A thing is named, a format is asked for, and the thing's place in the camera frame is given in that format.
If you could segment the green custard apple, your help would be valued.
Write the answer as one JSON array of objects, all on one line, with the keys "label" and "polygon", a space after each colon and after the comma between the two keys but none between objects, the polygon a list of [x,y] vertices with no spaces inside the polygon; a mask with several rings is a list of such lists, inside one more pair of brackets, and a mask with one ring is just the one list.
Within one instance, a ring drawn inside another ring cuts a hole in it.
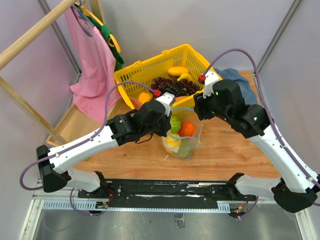
[{"label": "green custard apple", "polygon": [[171,129],[170,129],[171,132],[177,133],[181,129],[181,121],[176,116],[172,116],[170,118],[170,126],[171,126]]}]

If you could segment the large yellow lemon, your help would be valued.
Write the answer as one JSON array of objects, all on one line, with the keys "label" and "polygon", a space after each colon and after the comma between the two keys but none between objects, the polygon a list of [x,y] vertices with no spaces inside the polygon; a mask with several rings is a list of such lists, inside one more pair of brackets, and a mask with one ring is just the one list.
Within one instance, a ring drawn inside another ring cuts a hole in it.
[{"label": "large yellow lemon", "polygon": [[180,136],[177,133],[172,133],[171,135],[168,135],[164,140],[164,147],[170,153],[177,153],[180,149],[181,144],[182,140],[180,139]]}]

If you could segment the orange fruit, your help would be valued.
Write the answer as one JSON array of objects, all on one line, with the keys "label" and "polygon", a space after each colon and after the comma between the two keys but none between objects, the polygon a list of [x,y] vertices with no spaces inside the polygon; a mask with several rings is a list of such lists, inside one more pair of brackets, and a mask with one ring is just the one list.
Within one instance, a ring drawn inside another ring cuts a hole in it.
[{"label": "orange fruit", "polygon": [[188,121],[184,121],[181,123],[181,128],[178,132],[180,137],[192,137],[196,131],[195,126]]}]

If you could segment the clear zip top bag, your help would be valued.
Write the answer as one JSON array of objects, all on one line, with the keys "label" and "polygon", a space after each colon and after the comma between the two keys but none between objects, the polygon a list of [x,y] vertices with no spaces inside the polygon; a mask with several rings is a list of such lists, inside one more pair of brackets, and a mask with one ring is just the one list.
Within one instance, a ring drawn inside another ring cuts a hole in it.
[{"label": "clear zip top bag", "polygon": [[166,137],[161,138],[162,146],[176,158],[189,159],[195,149],[202,145],[203,121],[189,107],[173,107],[171,112],[171,129]]}]

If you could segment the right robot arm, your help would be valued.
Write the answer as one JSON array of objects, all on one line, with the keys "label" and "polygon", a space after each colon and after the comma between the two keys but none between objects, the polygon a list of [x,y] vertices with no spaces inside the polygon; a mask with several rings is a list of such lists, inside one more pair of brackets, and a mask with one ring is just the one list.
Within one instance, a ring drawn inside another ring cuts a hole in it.
[{"label": "right robot arm", "polygon": [[217,117],[254,143],[280,173],[279,178],[251,177],[236,173],[227,182],[227,196],[238,200],[243,195],[273,199],[284,210],[297,213],[311,207],[318,198],[320,176],[277,136],[275,123],[266,109],[246,104],[239,85],[231,80],[206,79],[203,93],[194,96],[195,112],[200,120]]}]

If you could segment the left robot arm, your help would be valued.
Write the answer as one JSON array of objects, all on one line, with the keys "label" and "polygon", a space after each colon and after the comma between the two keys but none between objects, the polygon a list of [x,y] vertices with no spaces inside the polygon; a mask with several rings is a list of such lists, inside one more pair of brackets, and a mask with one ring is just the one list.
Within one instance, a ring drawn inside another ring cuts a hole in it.
[{"label": "left robot arm", "polygon": [[99,152],[126,143],[139,143],[146,135],[165,137],[170,129],[171,104],[152,100],[138,110],[118,114],[109,119],[102,131],[95,130],[59,147],[39,147],[51,159],[39,163],[43,190],[53,193],[65,187],[85,190],[96,198],[107,193],[107,183],[99,171],[86,172],[73,166]]}]

